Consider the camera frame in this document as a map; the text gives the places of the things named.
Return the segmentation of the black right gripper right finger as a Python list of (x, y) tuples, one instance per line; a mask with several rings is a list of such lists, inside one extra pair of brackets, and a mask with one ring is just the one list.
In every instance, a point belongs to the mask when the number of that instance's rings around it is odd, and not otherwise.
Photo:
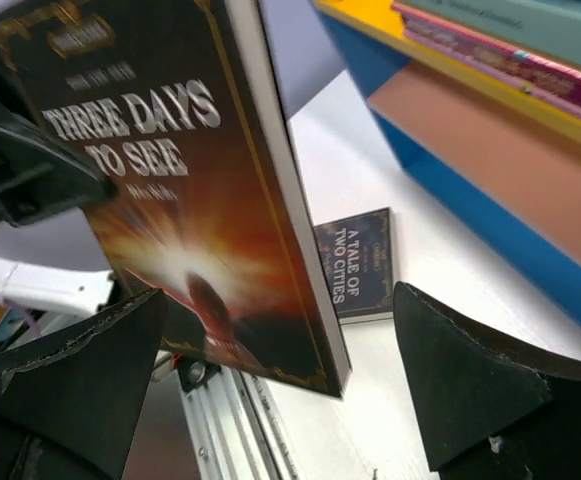
[(415, 286), (396, 339), (430, 471), (442, 479), (581, 479), (581, 361), (481, 324)]

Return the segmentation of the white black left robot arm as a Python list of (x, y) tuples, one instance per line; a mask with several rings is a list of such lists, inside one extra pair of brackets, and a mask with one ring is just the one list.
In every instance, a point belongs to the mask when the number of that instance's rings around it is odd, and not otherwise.
[[(112, 182), (33, 121), (0, 59), (0, 223), (28, 227), (110, 199)], [(0, 304), (87, 318), (106, 305), (109, 269), (83, 271), (0, 253)]]

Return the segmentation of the Three Days to See book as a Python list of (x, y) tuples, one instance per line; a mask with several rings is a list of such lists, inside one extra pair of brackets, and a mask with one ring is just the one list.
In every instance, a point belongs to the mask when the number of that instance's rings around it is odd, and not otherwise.
[(85, 214), (173, 353), (340, 397), (351, 364), (255, 1), (15, 1), (0, 55), (35, 120), (111, 181)]

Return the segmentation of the Tale of Two Cities book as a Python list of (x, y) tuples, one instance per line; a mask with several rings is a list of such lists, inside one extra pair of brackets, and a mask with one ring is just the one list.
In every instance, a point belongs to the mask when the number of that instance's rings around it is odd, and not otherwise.
[(314, 227), (323, 270), (342, 325), (392, 316), (400, 277), (396, 219), (384, 207)]

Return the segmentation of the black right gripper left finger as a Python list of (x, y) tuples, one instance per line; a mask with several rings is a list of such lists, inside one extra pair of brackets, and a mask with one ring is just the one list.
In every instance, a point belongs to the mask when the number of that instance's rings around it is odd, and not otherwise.
[(0, 479), (119, 479), (165, 328), (145, 290), (0, 353)]

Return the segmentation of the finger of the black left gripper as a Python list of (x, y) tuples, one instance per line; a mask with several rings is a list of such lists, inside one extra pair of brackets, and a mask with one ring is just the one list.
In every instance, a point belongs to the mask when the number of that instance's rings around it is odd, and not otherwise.
[(115, 193), (83, 154), (39, 128), (0, 58), (0, 222), (31, 225)]

